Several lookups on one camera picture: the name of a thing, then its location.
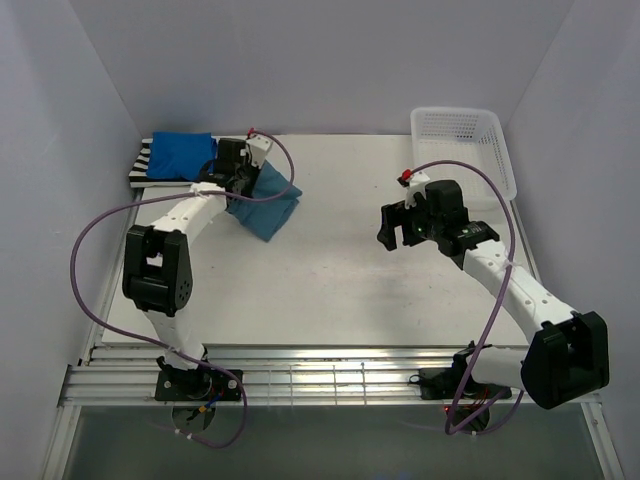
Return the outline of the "blue tank top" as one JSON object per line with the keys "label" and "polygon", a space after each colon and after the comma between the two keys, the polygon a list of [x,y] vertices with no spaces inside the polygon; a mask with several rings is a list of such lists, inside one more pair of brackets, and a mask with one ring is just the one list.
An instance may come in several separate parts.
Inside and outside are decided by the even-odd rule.
{"label": "blue tank top", "polygon": [[217,141],[208,132],[155,131],[150,144],[147,176],[152,180],[195,181],[201,168],[216,156]]}

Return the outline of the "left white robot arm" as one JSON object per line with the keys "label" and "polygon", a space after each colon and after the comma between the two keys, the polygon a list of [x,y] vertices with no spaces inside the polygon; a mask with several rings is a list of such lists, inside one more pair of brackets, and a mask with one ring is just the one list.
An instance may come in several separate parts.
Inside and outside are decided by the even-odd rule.
{"label": "left white robot arm", "polygon": [[126,237],[123,293],[151,322],[166,345],[157,359],[170,384],[190,399],[205,397],[212,375],[197,362],[207,350],[196,338],[186,305],[194,281],[190,245],[229,201],[232,193],[251,198],[259,174],[272,149],[267,137],[222,138],[216,154],[197,170],[191,196],[148,226],[132,226]]}

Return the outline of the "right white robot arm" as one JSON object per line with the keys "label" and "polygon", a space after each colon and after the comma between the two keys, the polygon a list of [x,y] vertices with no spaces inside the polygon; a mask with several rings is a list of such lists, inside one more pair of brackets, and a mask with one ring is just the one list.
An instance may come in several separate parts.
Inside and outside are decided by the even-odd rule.
{"label": "right white robot arm", "polygon": [[518,389],[552,409],[609,384],[608,328],[599,314],[578,312],[517,265],[515,242],[470,219],[456,181],[407,170],[398,182],[406,197],[382,206],[378,241],[389,251],[435,243],[494,297],[490,316],[506,311],[528,344],[526,352],[495,347],[483,333],[427,380],[427,388],[438,397],[474,397],[488,386]]}

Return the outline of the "light teal tank top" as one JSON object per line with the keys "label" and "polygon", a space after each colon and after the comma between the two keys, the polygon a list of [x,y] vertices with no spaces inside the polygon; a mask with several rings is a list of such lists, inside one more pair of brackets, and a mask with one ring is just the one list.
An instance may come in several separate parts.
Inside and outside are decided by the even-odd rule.
{"label": "light teal tank top", "polygon": [[299,204],[302,191],[290,182],[269,162],[265,162],[253,189],[256,199],[285,193],[267,202],[230,200],[226,211],[241,226],[264,242],[269,242],[285,225]]}

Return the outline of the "black white striped tank top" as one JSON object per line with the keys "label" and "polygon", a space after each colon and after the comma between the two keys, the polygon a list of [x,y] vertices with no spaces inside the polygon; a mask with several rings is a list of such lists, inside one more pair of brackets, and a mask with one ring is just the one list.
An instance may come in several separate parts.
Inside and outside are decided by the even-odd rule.
{"label": "black white striped tank top", "polygon": [[141,141],[141,150],[136,157],[128,174],[129,185],[132,189],[156,188],[156,187],[185,187],[191,182],[182,178],[175,179],[151,179],[147,173],[151,156],[151,138]]}

